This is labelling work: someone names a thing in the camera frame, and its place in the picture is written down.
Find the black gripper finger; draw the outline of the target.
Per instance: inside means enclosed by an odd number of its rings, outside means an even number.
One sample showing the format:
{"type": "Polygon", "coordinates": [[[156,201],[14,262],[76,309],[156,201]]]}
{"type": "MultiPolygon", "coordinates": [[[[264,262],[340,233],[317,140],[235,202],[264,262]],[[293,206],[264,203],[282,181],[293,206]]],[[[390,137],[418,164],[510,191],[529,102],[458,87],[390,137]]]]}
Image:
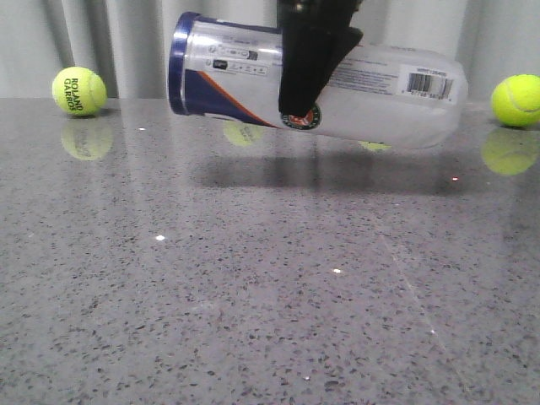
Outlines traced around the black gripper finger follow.
{"type": "Polygon", "coordinates": [[[278,28],[283,62],[278,109],[285,115],[305,115],[338,64],[361,41],[351,25],[358,0],[278,1],[278,28]]]}

